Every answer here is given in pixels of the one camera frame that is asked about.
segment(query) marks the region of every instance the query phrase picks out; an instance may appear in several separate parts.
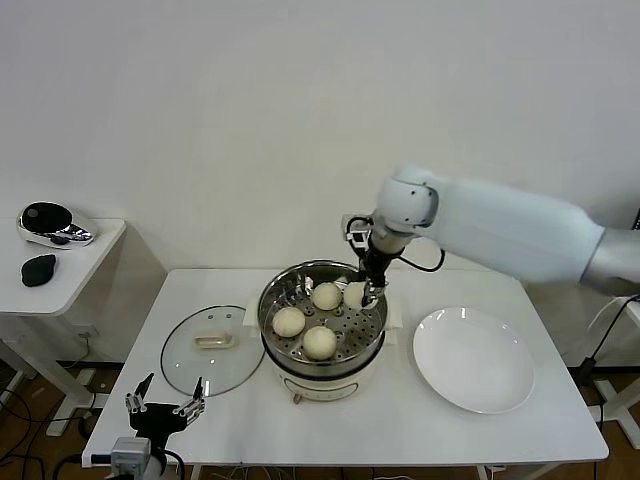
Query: glass lid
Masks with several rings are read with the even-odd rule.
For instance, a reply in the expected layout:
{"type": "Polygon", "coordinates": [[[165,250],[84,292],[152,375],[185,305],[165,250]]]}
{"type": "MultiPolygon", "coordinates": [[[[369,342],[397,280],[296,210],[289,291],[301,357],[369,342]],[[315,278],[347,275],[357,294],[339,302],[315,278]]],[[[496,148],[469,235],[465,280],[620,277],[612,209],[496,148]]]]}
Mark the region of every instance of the glass lid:
{"type": "Polygon", "coordinates": [[[162,347],[160,364],[167,382],[191,395],[202,377],[205,397],[244,383],[260,365],[264,348],[242,325],[244,308],[209,307],[173,329],[162,347]]]}

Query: black computer mouse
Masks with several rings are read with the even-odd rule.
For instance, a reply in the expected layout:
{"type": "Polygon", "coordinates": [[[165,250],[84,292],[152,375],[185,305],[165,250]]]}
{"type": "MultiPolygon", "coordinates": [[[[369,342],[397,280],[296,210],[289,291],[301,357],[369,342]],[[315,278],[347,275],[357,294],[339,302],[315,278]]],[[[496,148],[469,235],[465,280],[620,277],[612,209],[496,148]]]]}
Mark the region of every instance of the black computer mouse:
{"type": "Polygon", "coordinates": [[[27,260],[22,265],[22,283],[27,287],[44,285],[53,277],[55,264],[56,256],[51,254],[27,260]]]}

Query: white plate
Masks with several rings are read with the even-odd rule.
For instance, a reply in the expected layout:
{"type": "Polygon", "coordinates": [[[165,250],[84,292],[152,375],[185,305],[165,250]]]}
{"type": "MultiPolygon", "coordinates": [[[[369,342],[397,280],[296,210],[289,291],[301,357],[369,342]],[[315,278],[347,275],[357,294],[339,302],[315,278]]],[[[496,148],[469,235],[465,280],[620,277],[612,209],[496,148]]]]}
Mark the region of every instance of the white plate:
{"type": "Polygon", "coordinates": [[[473,308],[427,316],[413,337],[413,355],[436,392],[472,412],[508,412],[533,390],[527,346],[504,322],[473,308]]]}

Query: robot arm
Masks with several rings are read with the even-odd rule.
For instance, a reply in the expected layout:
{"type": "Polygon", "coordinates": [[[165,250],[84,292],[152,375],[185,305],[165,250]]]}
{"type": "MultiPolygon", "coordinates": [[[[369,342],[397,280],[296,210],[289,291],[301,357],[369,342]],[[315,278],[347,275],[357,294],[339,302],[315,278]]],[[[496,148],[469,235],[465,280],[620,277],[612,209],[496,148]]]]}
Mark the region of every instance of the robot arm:
{"type": "Polygon", "coordinates": [[[405,166],[385,180],[371,219],[360,262],[365,303],[383,291],[384,271],[416,237],[522,280],[640,292],[640,232],[605,229],[560,200],[405,166]]]}

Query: steamed bun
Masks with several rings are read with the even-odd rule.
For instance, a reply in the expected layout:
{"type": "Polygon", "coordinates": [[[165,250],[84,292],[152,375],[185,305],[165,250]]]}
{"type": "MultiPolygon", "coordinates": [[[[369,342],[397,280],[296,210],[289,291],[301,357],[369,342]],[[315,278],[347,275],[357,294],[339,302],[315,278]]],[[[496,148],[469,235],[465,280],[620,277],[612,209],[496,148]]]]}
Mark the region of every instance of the steamed bun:
{"type": "Polygon", "coordinates": [[[340,305],[342,292],[334,283],[321,283],[313,289],[311,300],[320,310],[333,310],[340,305]]]}
{"type": "Polygon", "coordinates": [[[344,304],[354,310],[362,308],[365,282],[353,282],[344,289],[344,304]]]}
{"type": "Polygon", "coordinates": [[[331,357],[337,344],[336,334],[327,327],[313,327],[302,339],[304,354],[313,360],[326,360],[331,357]]]}
{"type": "Polygon", "coordinates": [[[295,337],[304,330],[304,313],[296,307],[284,307],[273,316],[273,330],[281,337],[295,337]]]}

